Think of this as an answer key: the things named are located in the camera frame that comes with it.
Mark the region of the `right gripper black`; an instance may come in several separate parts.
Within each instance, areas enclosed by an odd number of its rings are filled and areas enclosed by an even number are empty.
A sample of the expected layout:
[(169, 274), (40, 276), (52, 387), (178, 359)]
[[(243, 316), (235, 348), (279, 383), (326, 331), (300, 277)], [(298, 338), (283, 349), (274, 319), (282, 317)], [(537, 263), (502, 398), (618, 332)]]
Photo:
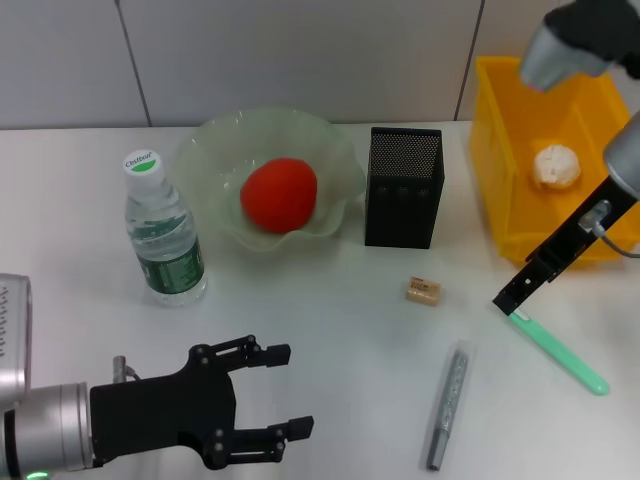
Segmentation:
[(624, 191), (611, 177), (602, 183), (576, 210), (527, 258), (528, 263), (496, 295), (493, 304), (511, 315), (545, 281), (552, 281), (596, 241), (580, 220), (591, 211), (607, 213), (603, 227), (614, 225), (633, 205), (636, 198)]

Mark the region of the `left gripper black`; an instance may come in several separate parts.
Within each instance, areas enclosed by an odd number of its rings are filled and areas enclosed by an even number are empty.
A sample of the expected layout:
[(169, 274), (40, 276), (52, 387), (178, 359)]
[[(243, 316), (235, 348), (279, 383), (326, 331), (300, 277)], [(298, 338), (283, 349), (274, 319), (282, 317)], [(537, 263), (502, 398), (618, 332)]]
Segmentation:
[(192, 449), (210, 470), (280, 463), (288, 443), (311, 436), (314, 418), (234, 430), (236, 399), (229, 372), (284, 366), (290, 356), (288, 344), (263, 349), (250, 334), (217, 344), (216, 353), (204, 345), (193, 347), (187, 363), (173, 374), (93, 387), (94, 464), (174, 446)]

